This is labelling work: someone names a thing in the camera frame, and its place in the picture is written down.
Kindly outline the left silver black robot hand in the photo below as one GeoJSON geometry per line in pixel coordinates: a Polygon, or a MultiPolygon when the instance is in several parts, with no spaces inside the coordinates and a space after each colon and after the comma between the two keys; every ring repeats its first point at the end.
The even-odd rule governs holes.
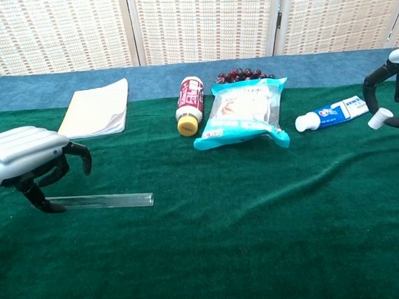
{"type": "Polygon", "coordinates": [[[47,200],[41,187],[59,181],[69,172],[67,154],[79,156],[84,173],[91,173],[89,149],[62,134],[35,126],[20,126],[2,132],[0,187],[14,187],[45,213],[62,213],[65,207],[47,200]]]}

